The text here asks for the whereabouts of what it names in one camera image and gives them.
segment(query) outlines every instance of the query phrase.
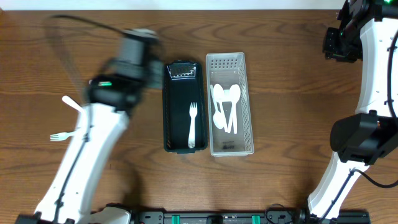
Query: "green clamp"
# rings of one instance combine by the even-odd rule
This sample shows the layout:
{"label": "green clamp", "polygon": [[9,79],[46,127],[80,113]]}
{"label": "green clamp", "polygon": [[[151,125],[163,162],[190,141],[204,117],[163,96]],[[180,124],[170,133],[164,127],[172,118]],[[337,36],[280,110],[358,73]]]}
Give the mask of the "green clamp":
{"label": "green clamp", "polygon": [[261,219],[259,215],[253,215],[251,217],[252,223],[253,224],[261,224]]}
{"label": "green clamp", "polygon": [[180,224],[180,216],[172,215],[172,224]]}

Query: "white plastic basket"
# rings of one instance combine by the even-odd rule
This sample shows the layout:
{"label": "white plastic basket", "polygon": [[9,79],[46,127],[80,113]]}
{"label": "white plastic basket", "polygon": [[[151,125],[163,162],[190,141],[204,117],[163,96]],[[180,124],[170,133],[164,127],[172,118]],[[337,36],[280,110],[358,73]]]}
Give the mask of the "white plastic basket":
{"label": "white plastic basket", "polygon": [[[254,152],[251,127],[248,80],[243,53],[208,54],[206,56],[207,94],[210,129],[210,147],[213,156],[246,156]],[[241,97],[236,104],[238,132],[226,133],[213,123],[216,111],[211,96],[210,85],[220,84],[224,90],[238,84]],[[223,103],[224,114],[228,124],[232,104]]]}

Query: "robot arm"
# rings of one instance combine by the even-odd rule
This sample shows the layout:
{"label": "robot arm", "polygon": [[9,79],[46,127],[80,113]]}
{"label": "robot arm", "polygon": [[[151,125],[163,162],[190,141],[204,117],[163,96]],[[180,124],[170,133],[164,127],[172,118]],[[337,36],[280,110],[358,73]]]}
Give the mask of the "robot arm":
{"label": "robot arm", "polygon": [[[92,222],[91,202],[112,148],[128,127],[142,89],[160,87],[162,63],[149,50],[157,41],[150,30],[126,30],[122,50],[114,63],[116,73],[101,74],[90,81],[86,90],[90,104],[83,106],[76,124],[77,134],[35,210],[41,222]],[[127,214],[123,217],[126,222],[117,223],[128,223]]]}
{"label": "robot arm", "polygon": [[[376,159],[398,146],[395,118],[387,104],[387,61],[398,30],[397,16],[397,5],[387,1],[346,1],[338,16],[342,20],[340,28],[329,28],[326,33],[326,58],[342,62],[363,59],[363,74],[356,115],[333,126],[331,161],[318,187],[308,197],[309,215],[314,220],[337,218],[343,200],[360,175],[355,172],[348,178],[351,170],[366,171]],[[397,74],[393,73],[393,99],[398,94],[397,82]]]}

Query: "black tray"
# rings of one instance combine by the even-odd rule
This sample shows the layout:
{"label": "black tray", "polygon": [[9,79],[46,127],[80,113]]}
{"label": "black tray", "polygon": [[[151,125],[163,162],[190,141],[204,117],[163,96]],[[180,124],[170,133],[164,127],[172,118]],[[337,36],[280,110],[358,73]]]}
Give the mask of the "black tray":
{"label": "black tray", "polygon": [[[175,77],[195,68],[194,77]],[[188,148],[191,117],[191,102],[198,103],[195,118],[195,147]],[[207,147],[207,125],[205,117],[205,94],[201,65],[195,62],[177,60],[165,66],[163,85],[163,127],[164,149],[178,154],[194,153]]]}

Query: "white plastic fork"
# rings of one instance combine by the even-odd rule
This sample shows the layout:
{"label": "white plastic fork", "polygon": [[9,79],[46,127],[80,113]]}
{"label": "white plastic fork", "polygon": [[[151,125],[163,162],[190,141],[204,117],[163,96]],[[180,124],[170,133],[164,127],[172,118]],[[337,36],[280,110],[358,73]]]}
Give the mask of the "white plastic fork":
{"label": "white plastic fork", "polygon": [[195,102],[191,103],[189,108],[189,115],[191,116],[191,127],[188,135],[188,147],[191,149],[195,147],[195,118],[198,114],[198,104]]}
{"label": "white plastic fork", "polygon": [[72,132],[64,132],[64,133],[58,133],[58,134],[52,134],[50,135],[50,141],[63,141],[69,138],[70,136],[74,136],[77,131],[72,131]]}

